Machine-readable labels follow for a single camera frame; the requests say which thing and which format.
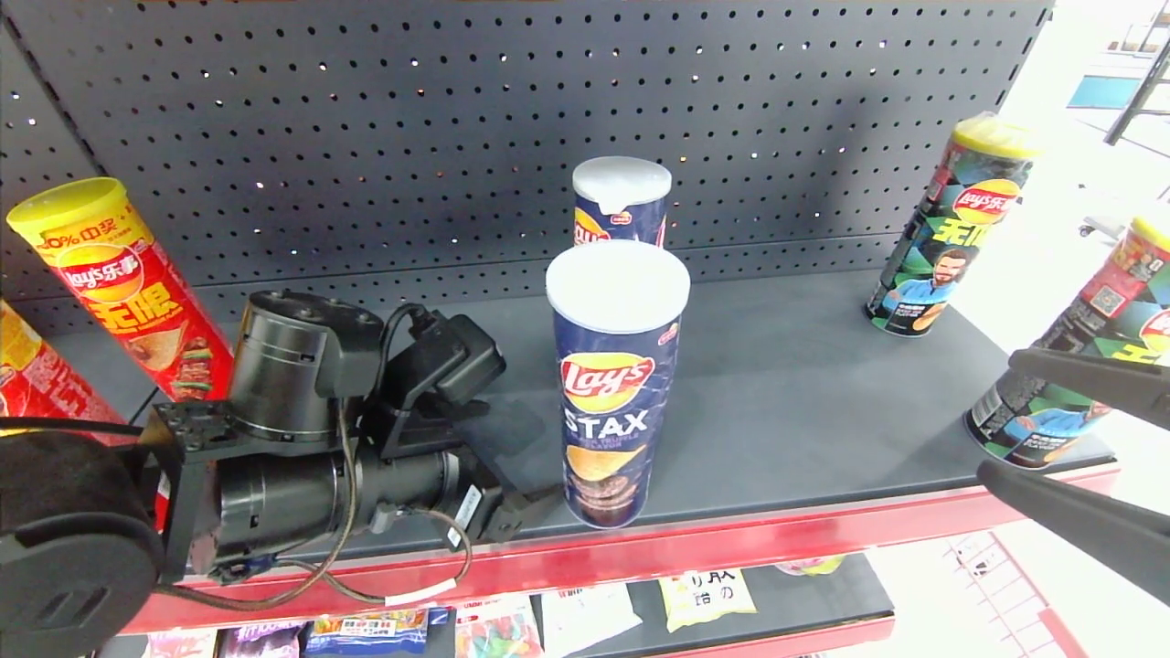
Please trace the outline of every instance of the potato chip can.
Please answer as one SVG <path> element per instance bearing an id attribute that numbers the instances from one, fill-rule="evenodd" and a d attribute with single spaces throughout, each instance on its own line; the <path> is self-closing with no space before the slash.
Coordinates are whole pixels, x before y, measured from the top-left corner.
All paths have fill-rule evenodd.
<path id="1" fill-rule="evenodd" d="M 125 423 L 4 300 L 0 300 L 0 416 Z M 0 431 L 0 434 L 16 432 Z M 92 437 L 106 445 L 135 440 L 110 434 Z"/>
<path id="2" fill-rule="evenodd" d="M 625 156 L 585 160 L 573 169 L 573 245 L 636 240 L 666 241 L 666 196 L 670 171 Z"/>
<path id="3" fill-rule="evenodd" d="M 923 336 L 1019 197 L 1038 150 L 1027 131 L 983 112 L 958 122 L 866 304 L 896 336 Z"/>
<path id="4" fill-rule="evenodd" d="M 569 509 L 589 526 L 619 528 L 646 505 L 690 275 L 666 249 L 613 240 L 563 252 L 545 283 Z M 632 303 L 632 285 L 653 293 Z"/>
<path id="5" fill-rule="evenodd" d="M 232 352 L 113 178 L 14 207 L 8 225 L 171 399 L 222 399 Z"/>
<path id="6" fill-rule="evenodd" d="M 1157 363 L 1170 352 L 1170 238 L 1136 218 L 1108 260 L 1032 347 Z M 964 414 L 989 453 L 1023 468 L 1060 458 L 1112 409 L 1017 370 Z"/>

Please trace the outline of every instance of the qr code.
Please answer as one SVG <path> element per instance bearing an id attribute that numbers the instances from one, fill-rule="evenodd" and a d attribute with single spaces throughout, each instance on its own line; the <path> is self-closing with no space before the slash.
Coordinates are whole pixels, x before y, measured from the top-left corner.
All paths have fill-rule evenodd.
<path id="1" fill-rule="evenodd" d="M 1113 317 L 1113 314 L 1117 313 L 1121 304 L 1126 303 L 1126 297 L 1119 295 L 1108 286 L 1101 286 L 1101 289 L 1093 295 L 1093 301 L 1089 303 L 1093 304 L 1093 308 Z"/>

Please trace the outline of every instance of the red shelf edge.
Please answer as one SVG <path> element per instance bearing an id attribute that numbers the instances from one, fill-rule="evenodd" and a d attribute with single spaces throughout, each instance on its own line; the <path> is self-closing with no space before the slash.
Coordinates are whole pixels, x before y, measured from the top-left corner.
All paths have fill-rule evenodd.
<path id="1" fill-rule="evenodd" d="M 1121 467 L 1114 462 L 1058 473 L 1053 478 L 1109 493 L 1120 472 Z M 996 500 L 985 488 L 966 487 L 861 503 L 529 540 L 477 549 L 463 582 L 438 601 L 425 603 L 454 605 L 503 592 L 645 581 L 687 570 L 760 567 L 971 533 L 1019 519 L 1019 513 Z M 333 573 L 345 584 L 363 591 L 398 594 L 450 577 L 460 560 L 459 555 L 446 551 L 425 551 L 349 561 L 335 567 Z M 302 577 L 302 571 L 288 570 L 230 588 L 220 588 L 206 580 L 184 584 L 235 598 L 257 599 L 280 594 Z M 370 609 L 321 583 L 300 598 L 266 612 L 219 610 L 154 595 L 122 632 L 236 626 L 262 621 L 352 615 Z"/>

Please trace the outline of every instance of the black cable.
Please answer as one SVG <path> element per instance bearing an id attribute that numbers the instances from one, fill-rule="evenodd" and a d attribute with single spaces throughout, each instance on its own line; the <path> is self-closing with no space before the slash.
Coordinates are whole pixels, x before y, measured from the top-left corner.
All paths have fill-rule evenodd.
<path id="1" fill-rule="evenodd" d="M 425 508 L 421 508 L 421 507 L 414 507 L 414 508 L 407 508 L 406 512 L 408 512 L 411 514 L 425 514 L 427 516 L 432 516 L 434 519 L 439 519 L 443 523 L 447 523 L 448 526 L 450 526 L 452 529 L 454 529 L 456 533 L 459 533 L 459 537 L 461 540 L 460 541 L 460 546 L 463 547 L 463 564 L 460 567 L 459 573 L 455 574 L 455 577 L 453 580 L 456 583 L 460 582 L 460 581 L 462 581 L 463 576 L 466 576 L 467 573 L 472 570 L 472 556 L 473 556 L 472 555 L 472 539 L 468 536 L 467 530 L 464 530 L 463 527 L 460 526 L 459 522 L 456 522 L 454 519 L 452 519 L 447 514 L 443 514 L 442 512 L 438 512 L 435 509 L 425 509 Z M 302 560 L 291 560 L 291 558 L 290 560 L 277 560 L 275 566 L 276 567 L 296 567 L 297 569 L 303 569 L 305 571 L 312 571 L 312 570 L 315 570 L 317 568 L 316 564 L 312 564 L 310 562 L 304 562 Z M 345 596 L 347 596 L 350 598 L 353 598 L 356 601 L 360 601 L 362 603 L 372 603 L 372 604 L 377 604 L 377 605 L 383 605 L 385 603 L 385 601 L 386 601 L 385 596 L 376 596 L 376 595 L 372 595 L 372 594 L 365 594 L 364 591 L 358 591 L 358 590 L 356 590 L 356 589 L 346 585 L 342 581 L 337 580 L 332 574 L 325 574 L 325 576 L 322 580 L 325 581 L 326 583 L 329 583 L 329 587 L 333 588 L 338 592 L 340 592 L 340 594 L 343 594 L 343 595 L 345 595 Z"/>
<path id="2" fill-rule="evenodd" d="M 417 304 L 414 302 L 405 303 L 394 309 L 394 313 L 390 314 L 390 318 L 386 320 L 386 324 L 381 329 L 381 362 L 378 363 L 378 378 L 374 379 L 373 392 L 370 393 L 370 399 L 379 399 L 381 397 L 381 379 L 386 375 L 386 363 L 390 362 L 390 344 L 394 342 L 394 334 L 398 331 L 398 325 L 406 320 L 406 316 L 411 311 L 426 310 L 422 304 Z"/>
<path id="3" fill-rule="evenodd" d="M 0 432 L 16 431 L 58 431 L 58 432 L 95 432 L 98 434 L 117 434 L 119 437 L 137 437 L 145 427 L 124 423 L 101 423 L 98 420 L 77 420 L 74 418 L 43 418 L 34 416 L 14 416 L 0 418 Z"/>
<path id="4" fill-rule="evenodd" d="M 333 566 L 337 561 L 337 556 L 340 555 L 342 548 L 345 542 L 350 539 L 350 533 L 353 532 L 353 521 L 357 518 L 358 506 L 358 479 L 357 479 L 357 464 L 353 455 L 353 445 L 350 444 L 350 431 L 346 425 L 346 403 L 345 400 L 339 400 L 337 403 L 337 429 L 342 438 L 342 454 L 345 457 L 345 475 L 347 484 L 349 498 L 345 501 L 345 522 L 342 525 L 340 534 L 337 537 L 337 543 L 333 548 L 325 555 L 321 564 L 315 567 L 311 573 L 305 576 L 300 584 L 292 589 L 278 594 L 276 596 L 270 596 L 268 598 L 261 598 L 259 601 L 245 601 L 240 598 L 229 598 L 226 596 L 218 596 L 214 594 L 207 594 L 205 591 L 191 589 L 183 585 L 154 585 L 154 594 L 161 594 L 165 596 L 173 596 L 176 598 L 184 598 L 187 601 L 193 601 L 195 603 L 202 603 L 204 605 L 211 605 L 212 608 L 220 608 L 223 610 L 235 610 L 245 612 L 254 612 L 259 610 L 269 610 L 276 608 L 277 605 L 283 605 L 289 601 L 301 596 L 309 590 L 317 581 L 329 576 L 329 568 Z"/>

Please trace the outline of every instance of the blue chip can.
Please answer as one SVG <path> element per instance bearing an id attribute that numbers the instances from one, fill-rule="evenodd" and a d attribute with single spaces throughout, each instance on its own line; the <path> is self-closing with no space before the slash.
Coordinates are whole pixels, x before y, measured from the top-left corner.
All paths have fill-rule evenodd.
<path id="1" fill-rule="evenodd" d="M 635 240 L 666 241 L 666 196 L 670 172 L 638 158 L 593 158 L 573 170 L 573 245 Z"/>
<path id="2" fill-rule="evenodd" d="M 631 281 L 654 297 L 632 299 Z M 546 286 L 565 498 L 586 525 L 619 528 L 646 505 L 690 277 L 669 252 L 620 240 L 564 252 L 549 266 Z"/>

